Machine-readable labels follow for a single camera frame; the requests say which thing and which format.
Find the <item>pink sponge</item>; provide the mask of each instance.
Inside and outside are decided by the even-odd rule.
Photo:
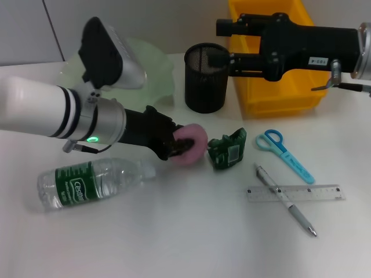
[[[175,164],[182,166],[191,165],[202,158],[208,148],[208,135],[202,126],[196,123],[178,129],[173,135],[175,140],[193,139],[195,141],[195,144],[189,151],[171,158]]]

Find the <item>pen tip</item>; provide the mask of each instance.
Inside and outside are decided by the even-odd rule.
[[[308,231],[310,231],[310,233],[312,234],[312,235],[314,235],[314,236],[316,236],[317,237],[317,233],[315,232],[315,230],[314,229],[312,229],[312,228],[308,228]]]

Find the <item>pen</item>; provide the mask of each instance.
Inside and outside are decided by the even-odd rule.
[[[279,186],[275,183],[274,180],[268,175],[268,173],[260,166],[255,164],[256,177],[266,186],[274,187],[271,191],[275,193],[278,198],[281,200],[282,204],[288,208],[289,212],[296,219],[297,222],[313,236],[317,236],[316,231],[314,230],[312,224],[303,216],[300,210],[295,206],[293,202],[290,201],[289,197],[281,192]]]

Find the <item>scissor handle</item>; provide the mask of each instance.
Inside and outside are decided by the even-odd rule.
[[[268,144],[269,147],[262,145],[260,140],[263,140]],[[265,134],[260,134],[255,138],[256,145],[263,151],[273,152],[274,154],[280,156],[282,151],[275,145],[274,141],[269,139]]]
[[[277,142],[274,140],[270,134],[276,134],[279,137],[279,141]],[[264,132],[264,135],[267,136],[282,152],[287,151],[287,149],[283,146],[283,136],[278,130],[268,129],[266,132]]]

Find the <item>black mesh cup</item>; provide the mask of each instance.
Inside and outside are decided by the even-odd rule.
[[[228,50],[215,43],[199,43],[189,48],[185,61],[185,103],[198,113],[212,113],[224,105],[228,66],[212,67],[208,53]]]

